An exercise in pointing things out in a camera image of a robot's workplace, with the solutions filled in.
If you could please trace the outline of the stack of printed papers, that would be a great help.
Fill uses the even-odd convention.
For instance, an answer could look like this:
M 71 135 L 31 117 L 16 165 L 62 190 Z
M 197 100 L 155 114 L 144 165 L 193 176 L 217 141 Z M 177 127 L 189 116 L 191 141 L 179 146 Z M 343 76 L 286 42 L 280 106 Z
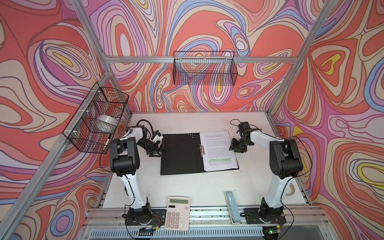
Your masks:
M 234 151 L 230 151 L 231 138 L 228 131 L 199 133 L 202 147 L 204 172 L 238 170 Z

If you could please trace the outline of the blue file folder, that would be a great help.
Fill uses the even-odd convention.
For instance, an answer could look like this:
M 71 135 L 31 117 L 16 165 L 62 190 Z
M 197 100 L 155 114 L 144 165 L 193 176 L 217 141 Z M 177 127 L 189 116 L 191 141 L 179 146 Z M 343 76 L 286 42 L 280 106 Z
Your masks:
M 199 133 L 164 135 L 161 175 L 205 173 Z

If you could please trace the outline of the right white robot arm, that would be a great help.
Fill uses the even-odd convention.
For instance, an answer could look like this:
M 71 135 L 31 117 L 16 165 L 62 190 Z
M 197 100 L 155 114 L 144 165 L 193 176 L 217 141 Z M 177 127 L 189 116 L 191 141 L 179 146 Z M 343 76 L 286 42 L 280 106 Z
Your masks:
M 303 170 L 303 162 L 297 142 L 277 138 L 265 133 L 248 122 L 239 122 L 237 137 L 233 138 L 230 150 L 246 153 L 249 146 L 259 145 L 269 151 L 269 166 L 274 174 L 268 192 L 262 198 L 259 213 L 262 215 L 280 214 L 284 209 L 283 199 L 289 182 Z

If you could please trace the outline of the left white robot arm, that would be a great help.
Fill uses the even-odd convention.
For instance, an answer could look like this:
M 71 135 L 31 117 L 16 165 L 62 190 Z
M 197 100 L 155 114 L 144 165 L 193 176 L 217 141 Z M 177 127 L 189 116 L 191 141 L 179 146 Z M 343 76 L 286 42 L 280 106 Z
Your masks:
M 141 189 L 137 170 L 140 168 L 138 147 L 143 148 L 149 157 L 160 157 L 163 135 L 159 131 L 147 137 L 149 130 L 143 125 L 128 128 L 126 133 L 110 143 L 110 169 L 124 183 L 125 192 L 130 199 L 126 206 L 127 216 L 132 218 L 151 217 L 152 210 L 148 197 Z

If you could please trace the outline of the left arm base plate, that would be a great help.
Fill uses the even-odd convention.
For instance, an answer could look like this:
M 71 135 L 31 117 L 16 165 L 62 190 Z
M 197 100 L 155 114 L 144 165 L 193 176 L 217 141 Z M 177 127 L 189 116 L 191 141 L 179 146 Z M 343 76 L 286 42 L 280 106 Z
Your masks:
M 166 209 L 154 209 L 150 215 L 144 214 L 141 216 L 128 216 L 125 218 L 126 226 L 152 226 L 152 227 L 160 227 L 164 224 L 166 220 Z

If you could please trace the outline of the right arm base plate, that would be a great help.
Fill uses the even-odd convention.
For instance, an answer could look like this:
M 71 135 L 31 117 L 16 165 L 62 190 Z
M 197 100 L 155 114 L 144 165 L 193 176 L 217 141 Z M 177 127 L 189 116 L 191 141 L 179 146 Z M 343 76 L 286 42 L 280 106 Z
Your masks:
M 241 213 L 241 217 L 245 217 L 247 224 L 275 224 L 284 225 L 287 223 L 285 214 L 281 208 L 246 208 Z

